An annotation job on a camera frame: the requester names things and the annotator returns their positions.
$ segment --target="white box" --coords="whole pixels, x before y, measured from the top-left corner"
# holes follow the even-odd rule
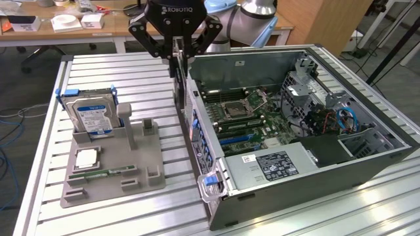
[[[67,20],[67,19],[63,19],[63,17],[71,18],[69,21],[65,23],[61,23]],[[77,30],[84,29],[81,27],[79,19],[75,16],[69,16],[69,15],[59,15],[53,17],[51,19],[51,23],[52,23],[52,28],[53,28],[55,33],[63,33],[63,32],[77,31]]]
[[[104,26],[103,13],[84,15],[81,19],[81,26],[85,29],[101,29]]]
[[[13,20],[11,20],[9,18],[9,21],[11,21],[11,25],[13,27],[13,30],[16,32],[35,32],[35,31],[39,31],[40,29],[40,26],[41,26],[41,20],[37,16],[33,17],[27,17],[27,19],[23,19],[23,21],[17,21],[17,22],[21,22],[21,23],[12,23],[12,22],[16,22]]]
[[[348,40],[348,43],[345,45],[345,48],[343,49],[343,52],[352,52],[356,49],[356,45],[360,42],[363,38],[363,34],[355,30],[352,37]]]

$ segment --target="chair wheel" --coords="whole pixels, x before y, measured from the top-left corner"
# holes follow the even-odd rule
[[[25,53],[27,52],[27,49],[24,47],[16,47],[16,50],[20,52],[20,53]]]
[[[25,74],[29,74],[32,72],[32,68],[29,67],[21,67],[20,68],[21,72],[24,72]]]

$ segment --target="hard drive label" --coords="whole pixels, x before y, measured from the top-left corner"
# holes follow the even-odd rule
[[[79,116],[89,134],[107,134],[112,131],[109,118],[105,116],[107,107],[104,105],[77,108]]]
[[[299,171],[285,151],[256,157],[256,161],[268,181],[297,175]]]

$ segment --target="blue cable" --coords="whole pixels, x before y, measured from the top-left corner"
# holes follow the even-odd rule
[[[8,158],[7,158],[7,156],[5,156],[4,152],[3,152],[3,150],[0,150],[0,151],[1,151],[1,153],[3,153],[3,156],[0,156],[0,159],[1,159],[3,161],[5,161],[5,162],[8,163],[8,165],[9,165],[9,167],[11,167],[12,177],[13,177],[13,181],[15,181],[15,188],[16,188],[16,192],[15,192],[15,196],[13,196],[12,200],[8,201],[8,203],[0,208],[0,211],[3,211],[3,209],[7,208],[7,207],[13,203],[13,201],[16,201],[16,199],[19,198],[19,185],[17,185],[17,178],[16,178],[16,173],[15,173],[13,165],[12,165],[12,163],[8,161]]]
[[[349,107],[343,107],[343,108],[340,108],[340,109],[336,111],[336,119],[337,119],[337,123],[339,123],[340,127],[341,127],[343,129],[345,129],[345,126],[344,126],[343,121],[341,121],[340,111],[347,111],[347,112],[351,113],[351,115],[352,115],[352,117],[353,117],[353,122],[355,122],[356,130],[359,130],[359,122],[357,122],[357,118],[356,118],[356,113],[353,112],[353,110],[352,110]]]
[[[24,126],[23,126],[23,124],[20,124],[20,123],[7,122],[7,121],[4,121],[4,120],[0,120],[0,123],[4,123],[4,124],[13,124],[13,125],[20,126],[20,132],[19,132],[19,134],[16,135],[16,137],[15,137],[11,141],[8,141],[5,144],[1,144],[1,145],[0,145],[0,148],[3,148],[3,147],[5,147],[7,145],[9,145],[11,143],[13,143],[13,142],[16,141],[16,139],[19,139],[19,137],[20,137],[21,134],[24,133]]]

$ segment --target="gray carpet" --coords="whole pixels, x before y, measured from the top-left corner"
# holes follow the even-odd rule
[[[359,29],[367,31],[368,27],[375,20],[375,17],[365,17]],[[379,30],[372,38],[376,37],[379,31],[389,25],[389,21],[384,20]],[[369,75],[380,64],[389,49],[396,44],[400,36],[407,30],[399,28],[393,34],[387,46],[377,50],[377,56],[371,57],[368,63],[364,66],[364,71]],[[396,58],[392,60],[391,65],[401,58],[408,52],[409,48],[419,42],[420,36],[415,35],[411,41],[407,43],[404,49],[399,52]],[[92,51],[87,44],[64,45],[60,48],[71,55],[87,55],[87,54],[108,54],[115,53],[115,46],[112,43],[99,43],[97,49]],[[128,52],[137,51],[140,46],[137,43],[131,42],[127,45]],[[29,75],[23,74],[19,69],[20,61],[29,55],[36,47],[27,47],[28,52],[24,54],[17,53],[15,48],[8,48],[5,53],[0,55],[0,110],[8,108],[25,108],[36,104],[48,102],[56,73],[59,69],[60,56],[48,51],[40,58],[31,63],[33,69]],[[355,59],[359,64],[363,64],[367,57]],[[352,61],[343,61],[347,66],[356,71],[357,65]],[[381,91],[392,104],[401,110],[401,112],[420,124],[420,55],[416,55],[407,67],[396,66],[389,72],[381,82],[377,84]],[[31,111],[28,115],[36,115],[45,112],[45,108],[39,108]],[[8,121],[19,121],[17,118],[7,119]],[[37,148],[39,137],[43,128],[43,117],[28,118],[24,121],[25,130],[19,140],[4,148],[8,158],[15,166],[17,175],[17,181],[20,186],[19,200],[13,202],[12,206],[19,207],[25,190],[27,180],[31,172],[31,166],[33,156]],[[12,129],[12,126],[0,124],[0,137]],[[0,181],[0,206],[3,206],[13,197],[15,188],[11,174],[7,174],[3,181]],[[8,209],[0,212],[0,235],[8,236],[13,232],[16,217],[19,210]]]

